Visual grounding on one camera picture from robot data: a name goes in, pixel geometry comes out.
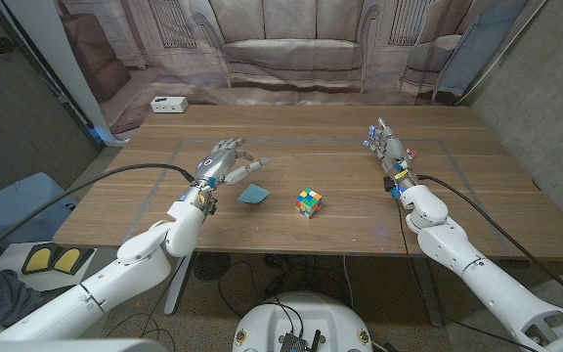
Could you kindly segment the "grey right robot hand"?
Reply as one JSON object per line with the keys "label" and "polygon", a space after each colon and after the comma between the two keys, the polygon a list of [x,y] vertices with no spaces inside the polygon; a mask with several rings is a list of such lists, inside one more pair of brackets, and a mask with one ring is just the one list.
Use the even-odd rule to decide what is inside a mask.
{"label": "grey right robot hand", "polygon": [[369,128],[369,139],[364,140],[364,146],[376,154],[386,173],[384,189],[393,198],[417,185],[418,179],[411,168],[411,160],[401,141],[393,134],[390,126],[381,118],[378,125]]}

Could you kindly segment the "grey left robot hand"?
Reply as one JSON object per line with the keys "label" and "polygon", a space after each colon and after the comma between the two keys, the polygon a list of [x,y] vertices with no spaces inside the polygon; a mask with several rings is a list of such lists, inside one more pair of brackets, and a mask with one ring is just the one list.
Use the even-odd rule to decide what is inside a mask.
{"label": "grey left robot hand", "polygon": [[197,165],[195,179],[180,201],[197,207],[205,214],[213,214],[216,199],[212,193],[219,186],[235,185],[271,161],[268,156],[256,160],[250,153],[240,150],[238,147],[244,142],[242,138],[231,138],[217,143]]}

